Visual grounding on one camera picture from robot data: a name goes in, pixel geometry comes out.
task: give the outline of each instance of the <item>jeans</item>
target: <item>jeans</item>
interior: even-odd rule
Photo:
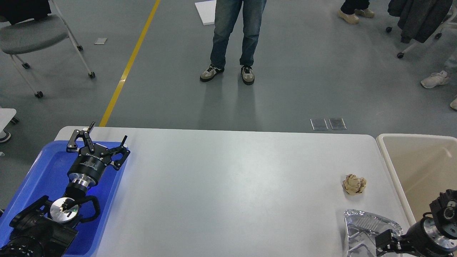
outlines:
[[[259,41],[260,24],[266,0],[217,0],[214,20],[213,50],[211,63],[218,69],[225,66],[225,53],[243,3],[243,46],[240,65],[251,66]]]
[[[341,6],[341,11],[347,15],[354,14],[355,9],[364,10],[368,8],[368,0],[346,0]]]
[[[457,48],[454,50],[452,55],[444,63],[444,70],[449,73],[449,75],[457,72]]]

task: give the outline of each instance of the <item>crumpled foil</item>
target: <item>crumpled foil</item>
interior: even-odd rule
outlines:
[[[403,233],[401,226],[397,222],[373,213],[348,209],[344,212],[344,216],[347,228],[344,257],[376,257],[375,237],[377,235],[388,229],[392,229],[397,235]],[[395,257],[402,255],[390,252],[384,256]]]
[[[346,192],[350,195],[356,195],[362,193],[367,186],[367,180],[363,177],[358,178],[354,174],[349,174],[343,181],[343,187]]]

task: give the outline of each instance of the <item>blue tray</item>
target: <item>blue tray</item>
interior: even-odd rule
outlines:
[[[49,200],[54,201],[65,193],[69,182],[67,172],[78,156],[77,153],[66,152],[67,143],[68,141],[51,142],[38,154],[29,173],[0,218],[0,247],[9,242],[10,233],[13,231],[9,224],[19,212],[43,195],[48,195]],[[107,148],[120,145],[117,142],[99,142],[99,144]],[[89,257],[97,250],[126,163],[118,171],[111,166],[107,167],[100,183],[87,192],[87,195],[97,196],[101,214],[96,220],[76,227],[78,235],[66,251],[65,257]],[[80,213],[86,218],[91,217],[94,214],[94,207],[91,203],[85,203]]]

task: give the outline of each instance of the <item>yellow floor line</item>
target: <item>yellow floor line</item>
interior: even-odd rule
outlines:
[[[108,119],[111,116],[111,112],[113,111],[113,108],[116,105],[117,98],[121,94],[122,88],[124,87],[125,80],[127,79],[128,73],[130,72],[130,69],[132,68],[133,63],[135,62],[138,51],[140,50],[144,37],[146,36],[146,33],[148,32],[149,26],[151,25],[152,18],[154,18],[154,14],[155,14],[155,11],[157,10],[157,7],[159,6],[159,3],[160,3],[160,0],[155,1],[154,8],[152,8],[151,13],[149,14],[148,20],[146,21],[146,24],[144,25],[143,31],[141,31],[140,38],[138,39],[137,45],[135,46],[135,49],[133,49],[133,53],[130,56],[130,59],[128,60],[124,73],[121,76],[121,80],[119,80],[119,84],[117,85],[116,90],[114,91],[114,94],[111,98],[111,101],[108,104],[108,107],[106,108],[105,114],[101,118],[101,121],[99,124],[100,127],[105,127],[106,123],[108,122]]]

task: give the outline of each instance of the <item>shoelace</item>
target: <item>shoelace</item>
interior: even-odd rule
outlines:
[[[210,64],[208,69],[206,70],[207,72],[212,72],[213,70],[215,70],[216,67],[213,65],[213,64]]]
[[[443,74],[439,73],[439,72],[435,72],[435,73],[432,73],[430,75],[430,77],[434,77],[434,76],[441,76],[441,77],[444,77]]]
[[[251,68],[251,66],[243,66],[243,69],[244,69],[244,73],[250,74],[252,68]]]

